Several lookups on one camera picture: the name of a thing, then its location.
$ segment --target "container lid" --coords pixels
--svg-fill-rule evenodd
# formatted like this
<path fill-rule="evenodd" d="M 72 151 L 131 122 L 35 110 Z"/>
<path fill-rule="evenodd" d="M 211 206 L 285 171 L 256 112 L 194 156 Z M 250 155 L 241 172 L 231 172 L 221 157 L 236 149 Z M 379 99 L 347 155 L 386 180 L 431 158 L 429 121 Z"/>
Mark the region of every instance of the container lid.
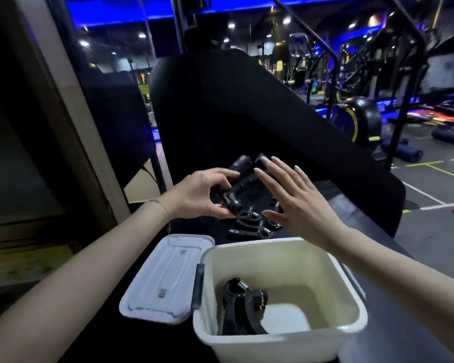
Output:
<path fill-rule="evenodd" d="M 190 316 L 197 264 L 215 241 L 170 234 L 155 247 L 120 302 L 123 316 L 176 325 Z"/>

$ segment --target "bracelet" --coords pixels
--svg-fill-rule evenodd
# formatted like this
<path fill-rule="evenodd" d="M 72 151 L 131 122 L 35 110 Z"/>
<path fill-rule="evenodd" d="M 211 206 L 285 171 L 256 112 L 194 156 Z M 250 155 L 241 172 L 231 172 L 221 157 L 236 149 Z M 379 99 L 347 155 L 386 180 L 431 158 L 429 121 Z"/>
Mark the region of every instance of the bracelet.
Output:
<path fill-rule="evenodd" d="M 166 213 L 167 213 L 168 215 L 170 215 L 170 212 L 168 211 L 168 209 L 167 209 L 167 208 L 165 207 L 165 205 L 163 205 L 160 201 L 158 201 L 158 200 L 155 199 L 155 198 L 152 198 L 150 201 L 154 201 L 154 202 L 156 202 L 157 204 L 160 204 L 160 205 L 162 206 L 162 208 L 165 209 Z"/>

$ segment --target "gym floor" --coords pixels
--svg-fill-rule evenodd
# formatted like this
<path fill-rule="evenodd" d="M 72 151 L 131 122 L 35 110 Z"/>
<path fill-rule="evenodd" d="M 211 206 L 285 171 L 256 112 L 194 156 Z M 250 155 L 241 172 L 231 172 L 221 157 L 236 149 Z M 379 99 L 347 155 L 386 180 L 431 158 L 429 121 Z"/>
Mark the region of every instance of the gym floor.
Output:
<path fill-rule="evenodd" d="M 434 126 L 407 125 L 402 137 L 424 157 L 395 159 L 392 173 L 404 182 L 406 206 L 395 241 L 416 260 L 454 278 L 454 145 L 435 140 Z M 384 125 L 389 133 L 392 125 Z"/>

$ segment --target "gym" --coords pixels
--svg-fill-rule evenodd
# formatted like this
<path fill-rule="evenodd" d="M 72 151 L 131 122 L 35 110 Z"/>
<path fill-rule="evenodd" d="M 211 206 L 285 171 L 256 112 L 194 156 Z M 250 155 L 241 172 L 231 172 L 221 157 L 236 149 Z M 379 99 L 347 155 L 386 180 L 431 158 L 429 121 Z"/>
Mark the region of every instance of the gym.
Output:
<path fill-rule="evenodd" d="M 0 0 L 0 361 L 153 354 L 454 363 L 454 0 Z"/>

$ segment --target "left hand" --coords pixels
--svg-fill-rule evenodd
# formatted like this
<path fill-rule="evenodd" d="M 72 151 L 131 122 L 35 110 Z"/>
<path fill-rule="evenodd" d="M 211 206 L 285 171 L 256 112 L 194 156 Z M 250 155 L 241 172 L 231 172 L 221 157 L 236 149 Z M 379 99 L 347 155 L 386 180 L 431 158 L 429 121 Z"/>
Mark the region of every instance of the left hand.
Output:
<path fill-rule="evenodd" d="M 212 203 L 210 189 L 216 185 L 220 185 L 224 190 L 230 189 L 227 177 L 237 177 L 239 174 L 225 168 L 197 171 L 185 177 L 157 200 L 168 210 L 172 219 L 197 218 L 204 215 L 219 219 L 235 218 L 228 209 Z"/>

